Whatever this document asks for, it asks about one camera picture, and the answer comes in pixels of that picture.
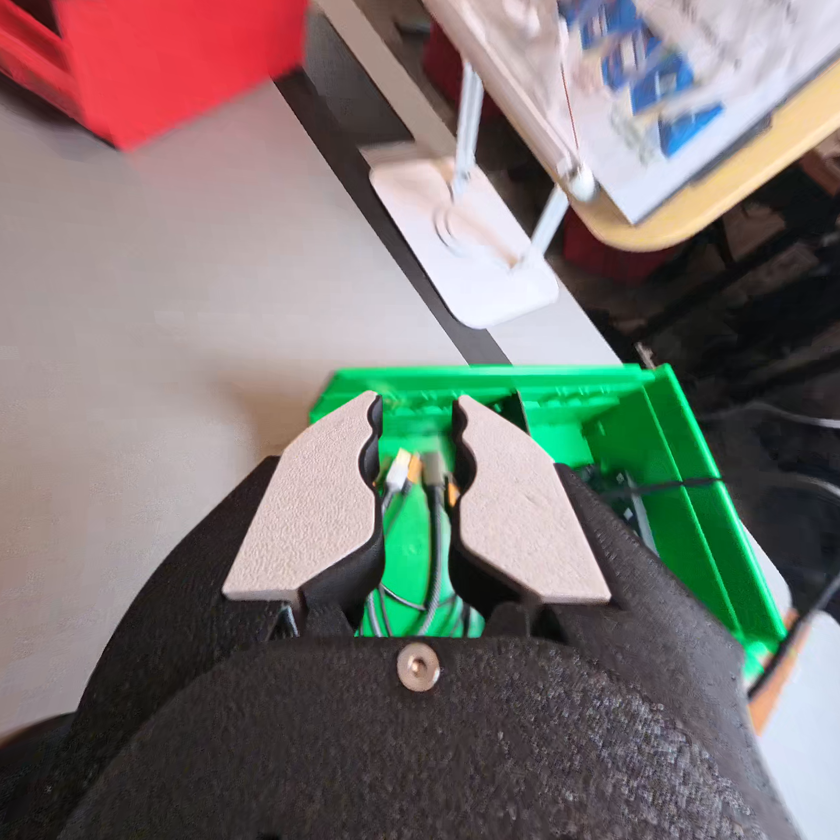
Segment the wooden poster board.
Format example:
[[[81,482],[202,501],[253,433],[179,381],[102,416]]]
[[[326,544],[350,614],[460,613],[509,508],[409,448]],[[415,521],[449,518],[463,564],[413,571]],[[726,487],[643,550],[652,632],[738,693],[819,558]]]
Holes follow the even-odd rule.
[[[798,162],[839,127],[838,59],[777,108],[770,125],[638,224],[603,192],[570,207],[605,245],[644,253],[679,245]]]

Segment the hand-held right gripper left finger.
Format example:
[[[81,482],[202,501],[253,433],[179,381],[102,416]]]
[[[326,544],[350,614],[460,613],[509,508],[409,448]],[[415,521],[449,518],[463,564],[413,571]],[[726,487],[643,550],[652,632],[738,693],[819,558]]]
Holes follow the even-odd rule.
[[[378,474],[382,399],[364,391],[286,446],[222,586],[230,601],[314,603],[345,573],[338,600],[364,599],[382,572]]]

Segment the green plastic bin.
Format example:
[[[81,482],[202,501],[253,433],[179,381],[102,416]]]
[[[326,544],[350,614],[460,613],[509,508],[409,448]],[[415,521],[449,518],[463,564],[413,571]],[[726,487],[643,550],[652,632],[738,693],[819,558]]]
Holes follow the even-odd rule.
[[[463,394],[527,431],[597,492],[678,482],[644,495],[655,551],[742,646],[749,686],[785,635],[758,544],[744,527],[668,365],[414,366],[343,369],[311,408],[314,424],[365,391],[383,401],[383,469],[397,450],[440,448],[452,469],[452,404]]]

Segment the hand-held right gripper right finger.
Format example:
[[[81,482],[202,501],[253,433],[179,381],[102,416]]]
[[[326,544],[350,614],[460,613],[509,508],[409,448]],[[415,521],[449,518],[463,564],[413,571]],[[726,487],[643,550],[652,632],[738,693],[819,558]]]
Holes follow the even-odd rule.
[[[525,431],[470,395],[453,404],[467,477],[454,549],[527,602],[597,604],[608,583],[549,454]]]

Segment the instruction poster sheet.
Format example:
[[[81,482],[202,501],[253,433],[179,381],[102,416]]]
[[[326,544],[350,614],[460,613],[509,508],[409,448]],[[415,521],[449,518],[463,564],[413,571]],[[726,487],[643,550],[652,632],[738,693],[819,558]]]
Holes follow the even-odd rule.
[[[838,1],[558,2],[583,162],[630,224],[838,57]]]

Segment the red plastic bin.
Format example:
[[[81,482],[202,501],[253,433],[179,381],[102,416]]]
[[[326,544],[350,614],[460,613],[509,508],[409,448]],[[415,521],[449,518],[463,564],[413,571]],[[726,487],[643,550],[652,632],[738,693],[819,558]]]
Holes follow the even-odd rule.
[[[2,74],[131,150],[299,68],[308,6],[2,1]]]

